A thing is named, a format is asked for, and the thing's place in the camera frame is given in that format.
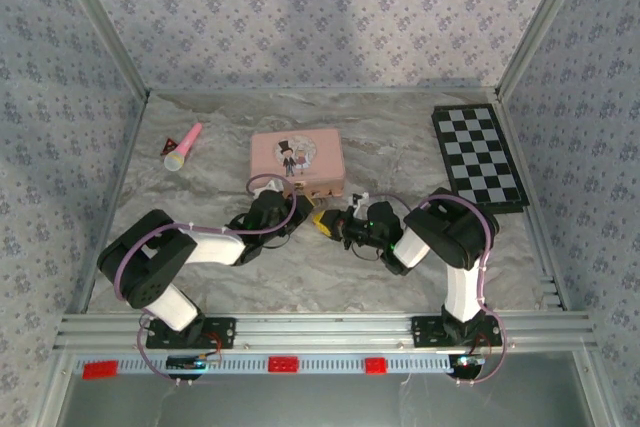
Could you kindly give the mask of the pink cartoon tin box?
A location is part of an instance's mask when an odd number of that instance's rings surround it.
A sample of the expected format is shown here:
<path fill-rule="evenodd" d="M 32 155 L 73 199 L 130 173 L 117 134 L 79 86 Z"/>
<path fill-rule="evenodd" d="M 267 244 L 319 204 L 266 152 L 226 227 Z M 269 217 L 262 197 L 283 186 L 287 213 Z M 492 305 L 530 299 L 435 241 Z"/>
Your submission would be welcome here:
<path fill-rule="evenodd" d="M 336 128 L 254 134 L 250 177 L 276 174 L 292 184 L 304 182 L 311 198 L 341 197 L 346 170 L 341 135 Z"/>

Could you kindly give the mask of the pink toy microphone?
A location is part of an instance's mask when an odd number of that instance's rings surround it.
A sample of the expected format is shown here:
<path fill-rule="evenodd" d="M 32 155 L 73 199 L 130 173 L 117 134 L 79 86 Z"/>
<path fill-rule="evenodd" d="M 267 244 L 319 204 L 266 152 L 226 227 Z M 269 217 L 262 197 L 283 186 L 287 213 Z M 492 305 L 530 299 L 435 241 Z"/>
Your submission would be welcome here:
<path fill-rule="evenodd" d="M 194 124 L 185 137 L 178 143 L 178 147 L 164 156 L 163 165 L 170 172 L 180 170 L 186 160 L 186 157 L 201 133 L 203 125 L 201 123 Z"/>

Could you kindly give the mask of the black grey chessboard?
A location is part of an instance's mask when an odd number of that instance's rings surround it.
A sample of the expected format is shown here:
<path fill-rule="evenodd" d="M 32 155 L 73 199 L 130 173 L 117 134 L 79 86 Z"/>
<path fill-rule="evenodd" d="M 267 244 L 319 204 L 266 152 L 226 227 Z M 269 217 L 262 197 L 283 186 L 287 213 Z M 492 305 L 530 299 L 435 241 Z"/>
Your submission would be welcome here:
<path fill-rule="evenodd" d="M 492 105 L 437 106 L 432 122 L 452 192 L 492 214 L 530 205 Z"/>

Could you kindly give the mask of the medium red plastic block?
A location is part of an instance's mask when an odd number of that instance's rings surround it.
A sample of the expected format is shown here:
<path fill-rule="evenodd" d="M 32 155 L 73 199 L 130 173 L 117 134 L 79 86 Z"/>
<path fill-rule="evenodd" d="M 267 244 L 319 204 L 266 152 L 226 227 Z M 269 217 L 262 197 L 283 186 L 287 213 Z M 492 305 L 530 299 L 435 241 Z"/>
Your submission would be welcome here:
<path fill-rule="evenodd" d="M 272 374 L 294 374 L 299 371 L 299 365 L 297 356 L 270 356 L 267 371 Z"/>

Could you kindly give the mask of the left green circuit board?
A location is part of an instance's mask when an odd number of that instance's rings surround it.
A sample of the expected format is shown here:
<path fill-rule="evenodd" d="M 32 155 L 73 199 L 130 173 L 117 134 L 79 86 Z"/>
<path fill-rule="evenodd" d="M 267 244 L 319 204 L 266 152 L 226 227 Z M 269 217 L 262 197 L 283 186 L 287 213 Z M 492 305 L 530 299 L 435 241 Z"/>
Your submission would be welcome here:
<path fill-rule="evenodd" d="M 201 355 L 169 355 L 165 362 L 167 370 L 204 371 L 207 357 Z"/>

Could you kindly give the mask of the green circuit board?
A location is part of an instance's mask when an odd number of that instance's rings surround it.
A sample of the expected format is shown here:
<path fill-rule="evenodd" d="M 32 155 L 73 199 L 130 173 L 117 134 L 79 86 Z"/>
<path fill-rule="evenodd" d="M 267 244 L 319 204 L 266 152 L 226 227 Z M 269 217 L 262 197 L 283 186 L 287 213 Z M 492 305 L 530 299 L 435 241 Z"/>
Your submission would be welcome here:
<path fill-rule="evenodd" d="M 450 377 L 461 381 L 474 381 L 482 371 L 485 358 L 481 355 L 450 355 L 449 363 L 452 368 Z"/>
<path fill-rule="evenodd" d="M 169 355 L 165 362 L 167 370 L 204 371 L 207 357 L 201 355 Z"/>

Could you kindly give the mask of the right green circuit board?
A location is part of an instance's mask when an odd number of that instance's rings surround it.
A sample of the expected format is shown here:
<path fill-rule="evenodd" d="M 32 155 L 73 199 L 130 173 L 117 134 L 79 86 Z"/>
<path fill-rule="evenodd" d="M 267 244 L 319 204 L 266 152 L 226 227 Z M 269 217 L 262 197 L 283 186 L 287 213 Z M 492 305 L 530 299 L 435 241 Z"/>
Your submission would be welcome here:
<path fill-rule="evenodd" d="M 461 381 L 474 381 L 482 371 L 485 358 L 481 355 L 450 355 L 449 363 L 452 368 L 450 377 Z"/>

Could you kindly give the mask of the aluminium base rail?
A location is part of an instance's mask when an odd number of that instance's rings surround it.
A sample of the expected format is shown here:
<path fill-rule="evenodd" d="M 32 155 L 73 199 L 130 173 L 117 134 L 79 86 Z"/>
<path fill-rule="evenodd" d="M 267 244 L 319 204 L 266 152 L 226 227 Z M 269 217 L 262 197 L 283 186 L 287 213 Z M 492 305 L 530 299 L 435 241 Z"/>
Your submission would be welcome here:
<path fill-rule="evenodd" d="M 405 352 L 416 348 L 406 313 L 235 314 L 233 353 Z M 504 312 L 503 345 L 510 352 L 594 350 L 597 341 L 584 312 Z M 68 315 L 54 341 L 56 351 L 127 353 L 135 348 L 135 314 Z M 495 353 L 499 347 L 491 347 Z M 422 350 L 451 351 L 454 347 Z"/>

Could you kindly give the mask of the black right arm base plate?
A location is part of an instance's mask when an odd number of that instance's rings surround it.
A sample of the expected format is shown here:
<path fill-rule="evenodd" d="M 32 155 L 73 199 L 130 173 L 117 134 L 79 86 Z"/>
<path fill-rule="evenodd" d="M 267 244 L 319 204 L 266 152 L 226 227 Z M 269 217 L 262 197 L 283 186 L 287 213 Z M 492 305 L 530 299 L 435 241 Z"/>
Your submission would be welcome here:
<path fill-rule="evenodd" d="M 500 327 L 493 316 L 467 323 L 436 315 L 414 316 L 411 318 L 411 333 L 416 348 L 472 347 L 476 339 L 479 339 L 480 346 L 503 345 Z"/>

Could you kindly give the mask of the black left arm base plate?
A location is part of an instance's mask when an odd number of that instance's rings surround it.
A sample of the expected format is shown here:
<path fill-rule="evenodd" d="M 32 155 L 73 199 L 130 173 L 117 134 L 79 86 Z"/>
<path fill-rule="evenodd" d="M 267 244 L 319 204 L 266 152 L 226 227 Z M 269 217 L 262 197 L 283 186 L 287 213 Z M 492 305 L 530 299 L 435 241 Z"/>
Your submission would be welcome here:
<path fill-rule="evenodd" d="M 145 346 L 158 350 L 213 350 L 234 346 L 237 319 L 198 315 L 181 331 L 171 329 L 165 322 L 154 319 L 147 327 Z"/>

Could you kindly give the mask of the aluminium frame post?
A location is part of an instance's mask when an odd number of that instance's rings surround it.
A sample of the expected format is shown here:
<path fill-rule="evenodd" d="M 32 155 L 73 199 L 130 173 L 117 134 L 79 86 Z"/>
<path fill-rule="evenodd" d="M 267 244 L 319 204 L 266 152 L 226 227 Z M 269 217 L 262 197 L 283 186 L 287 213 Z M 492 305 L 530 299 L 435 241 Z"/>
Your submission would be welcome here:
<path fill-rule="evenodd" d="M 497 100 L 504 103 L 524 75 L 565 0 L 541 0 L 496 87 Z"/>
<path fill-rule="evenodd" d="M 78 1 L 125 82 L 134 95 L 145 102 L 148 97 L 148 89 L 101 1 Z"/>

